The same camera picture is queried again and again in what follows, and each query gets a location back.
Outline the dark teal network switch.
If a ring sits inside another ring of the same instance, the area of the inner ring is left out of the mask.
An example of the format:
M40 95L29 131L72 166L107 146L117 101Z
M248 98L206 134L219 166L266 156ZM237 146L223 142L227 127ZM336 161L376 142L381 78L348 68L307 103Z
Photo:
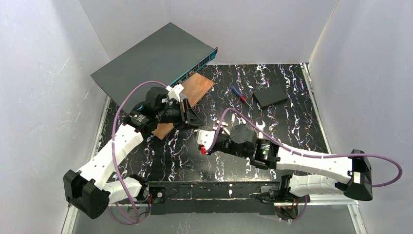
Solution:
M139 84L139 88L122 107L125 113L146 98L155 82L174 86L182 83L212 61L217 48L200 41L173 23L158 29L91 74L94 82L117 105Z

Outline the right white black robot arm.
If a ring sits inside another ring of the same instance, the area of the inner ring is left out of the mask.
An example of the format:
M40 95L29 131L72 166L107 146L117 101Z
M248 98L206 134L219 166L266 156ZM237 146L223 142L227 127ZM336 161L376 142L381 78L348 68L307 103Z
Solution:
M259 138L257 133L241 124L228 133L199 130L196 140L202 154L216 151L249 159L256 168L306 172L306 175L286 175L273 199L288 195L304 197L311 194L343 194L353 200L371 201L373 186L371 165L362 153L351 156L318 154L297 148L286 149L274 142Z

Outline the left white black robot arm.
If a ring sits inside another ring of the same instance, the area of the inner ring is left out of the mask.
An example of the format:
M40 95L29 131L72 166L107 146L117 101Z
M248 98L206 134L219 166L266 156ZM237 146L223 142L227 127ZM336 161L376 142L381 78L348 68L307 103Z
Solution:
M111 140L77 171L63 177L66 200L91 219L102 215L110 204L126 198L149 202L147 180L139 175L118 176L119 163L139 144L146 141L159 124L177 129L194 129L204 122L193 111L181 84L174 87L151 87L145 101L135 105L120 126L115 125Z

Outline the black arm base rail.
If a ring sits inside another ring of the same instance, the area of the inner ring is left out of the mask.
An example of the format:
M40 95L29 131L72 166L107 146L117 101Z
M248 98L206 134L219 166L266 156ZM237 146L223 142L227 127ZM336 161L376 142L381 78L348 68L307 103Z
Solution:
M256 196L278 182L149 182L152 215L256 213L271 215L274 205Z

